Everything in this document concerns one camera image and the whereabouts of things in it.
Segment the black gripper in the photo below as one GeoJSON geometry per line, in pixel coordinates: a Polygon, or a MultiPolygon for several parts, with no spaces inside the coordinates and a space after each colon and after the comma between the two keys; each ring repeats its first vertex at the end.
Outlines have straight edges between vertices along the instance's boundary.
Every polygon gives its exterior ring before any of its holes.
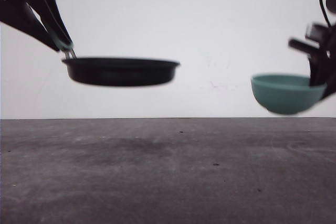
{"type": "Polygon", "coordinates": [[[25,1],[1,0],[1,22],[37,39],[54,51],[72,49],[73,42],[62,21],[56,0],[27,0],[44,26],[25,1]]]}
{"type": "Polygon", "coordinates": [[[335,93],[335,24],[327,25],[312,23],[307,26],[304,40],[290,38],[288,46],[295,50],[317,56],[309,56],[309,85],[327,87],[321,101],[335,93]]]}

